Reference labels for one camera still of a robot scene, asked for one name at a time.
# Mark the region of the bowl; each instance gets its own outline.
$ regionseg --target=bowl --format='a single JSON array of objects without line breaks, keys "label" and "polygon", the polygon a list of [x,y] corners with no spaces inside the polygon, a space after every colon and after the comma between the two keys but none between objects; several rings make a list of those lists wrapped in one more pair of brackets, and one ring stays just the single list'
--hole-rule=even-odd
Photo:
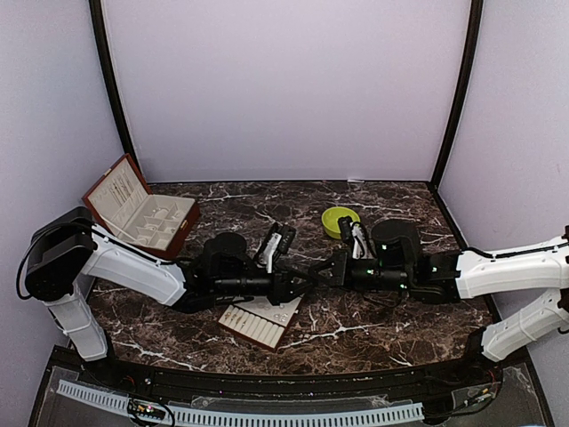
[{"label": "bowl", "polygon": [[335,206],[324,211],[322,214],[322,224],[328,236],[337,239],[341,238],[338,220],[344,216],[349,216],[352,221],[359,222],[359,215],[347,207]]}]

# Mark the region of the brown box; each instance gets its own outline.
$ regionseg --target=brown box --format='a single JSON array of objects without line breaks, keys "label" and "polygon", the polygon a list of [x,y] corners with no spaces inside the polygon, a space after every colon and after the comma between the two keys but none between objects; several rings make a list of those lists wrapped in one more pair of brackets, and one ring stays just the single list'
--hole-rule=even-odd
[{"label": "brown box", "polygon": [[83,201],[113,235],[165,260],[178,256],[199,216],[193,198],[152,194],[128,154],[105,172]]}]

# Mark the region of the black frame post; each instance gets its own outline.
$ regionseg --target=black frame post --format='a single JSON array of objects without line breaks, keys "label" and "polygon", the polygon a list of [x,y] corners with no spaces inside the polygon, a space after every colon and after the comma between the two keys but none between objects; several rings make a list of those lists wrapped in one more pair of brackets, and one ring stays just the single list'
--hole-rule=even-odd
[{"label": "black frame post", "polygon": [[443,175],[445,174],[446,164],[453,149],[454,137],[456,130],[459,127],[461,120],[462,108],[464,107],[464,100],[466,92],[469,88],[470,73],[472,72],[472,64],[474,63],[474,55],[477,49],[478,31],[480,30],[480,22],[482,20],[482,7],[484,0],[472,0],[470,4],[470,17],[469,27],[466,33],[466,41],[464,43],[464,52],[462,53],[461,70],[459,72],[459,79],[454,91],[453,105],[451,106],[451,114],[448,117],[446,124],[445,136],[441,149],[438,153],[437,164],[430,183],[435,189],[438,189]]},{"label": "black frame post", "polygon": [[95,42],[97,44],[97,52],[99,53],[100,69],[103,73],[105,86],[107,87],[107,96],[110,107],[113,111],[115,118],[116,129],[123,144],[124,153],[130,154],[134,164],[140,170],[140,164],[134,146],[132,145],[131,135],[128,131],[126,117],[123,111],[123,104],[118,93],[118,86],[115,79],[115,71],[113,70],[113,63],[108,48],[107,31],[105,29],[105,19],[103,16],[103,8],[100,0],[89,0],[89,7],[91,9],[92,30],[95,35]]}]

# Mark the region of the white wall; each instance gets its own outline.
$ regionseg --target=white wall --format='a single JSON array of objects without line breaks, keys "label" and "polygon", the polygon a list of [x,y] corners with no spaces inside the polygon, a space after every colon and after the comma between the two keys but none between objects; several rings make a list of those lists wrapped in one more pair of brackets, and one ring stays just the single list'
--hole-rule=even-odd
[{"label": "white wall", "polygon": [[[569,3],[485,2],[445,202],[471,245],[520,246],[563,234],[568,185]],[[508,316],[535,296],[496,301]],[[569,425],[569,340],[552,334],[530,352],[557,425]]]},{"label": "white wall", "polygon": [[41,303],[17,299],[34,230],[79,205],[121,154],[86,0],[0,2],[0,424],[28,424],[52,346]]},{"label": "white wall", "polygon": [[149,181],[430,178],[469,0],[104,4]]}]

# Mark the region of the brown marble tabletop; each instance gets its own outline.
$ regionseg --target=brown marble tabletop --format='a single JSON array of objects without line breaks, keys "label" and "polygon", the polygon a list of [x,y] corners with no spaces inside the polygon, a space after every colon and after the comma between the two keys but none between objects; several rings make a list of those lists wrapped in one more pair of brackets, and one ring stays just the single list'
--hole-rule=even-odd
[{"label": "brown marble tabletop", "polygon": [[[427,187],[419,182],[293,181],[159,184],[156,194],[195,198],[202,215],[181,255],[235,231],[258,248],[273,222],[297,237],[281,261],[299,270],[341,247],[324,234],[320,216],[334,205],[354,209],[368,229],[390,218],[413,221],[426,253],[457,247]],[[394,295],[370,295],[380,302]],[[120,359],[157,367],[250,375],[309,375],[413,367],[458,358],[468,335],[491,323],[485,302],[386,307],[361,294],[319,286],[305,296],[277,352],[221,329],[219,307],[181,314],[145,295],[97,280],[89,298]]]}]

